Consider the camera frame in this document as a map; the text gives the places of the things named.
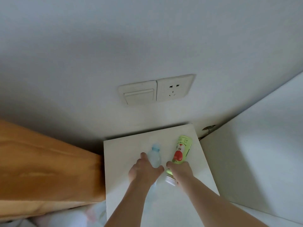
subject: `bottle cap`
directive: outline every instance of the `bottle cap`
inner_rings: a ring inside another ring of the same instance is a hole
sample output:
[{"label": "bottle cap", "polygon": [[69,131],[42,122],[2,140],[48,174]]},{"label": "bottle cap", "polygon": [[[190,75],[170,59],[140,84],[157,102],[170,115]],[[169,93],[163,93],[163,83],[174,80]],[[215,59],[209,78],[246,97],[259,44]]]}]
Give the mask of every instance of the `bottle cap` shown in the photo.
[{"label": "bottle cap", "polygon": [[173,185],[173,186],[176,186],[176,185],[177,185],[176,179],[173,179],[173,178],[170,177],[170,176],[166,176],[165,181],[168,182],[169,184]]},{"label": "bottle cap", "polygon": [[160,144],[155,143],[155,144],[152,146],[152,149],[153,149],[153,150],[159,151],[159,150],[160,150]]}]

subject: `blue bottle cap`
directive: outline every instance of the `blue bottle cap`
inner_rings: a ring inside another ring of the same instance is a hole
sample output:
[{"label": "blue bottle cap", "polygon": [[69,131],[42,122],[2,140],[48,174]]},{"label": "blue bottle cap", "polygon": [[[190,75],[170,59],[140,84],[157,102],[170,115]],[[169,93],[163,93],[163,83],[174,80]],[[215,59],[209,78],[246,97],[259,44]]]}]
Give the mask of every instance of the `blue bottle cap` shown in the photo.
[{"label": "blue bottle cap", "polygon": [[151,148],[152,150],[157,150],[157,151],[160,151],[160,144],[158,144],[158,143],[155,143],[153,146],[152,146],[152,148]]}]

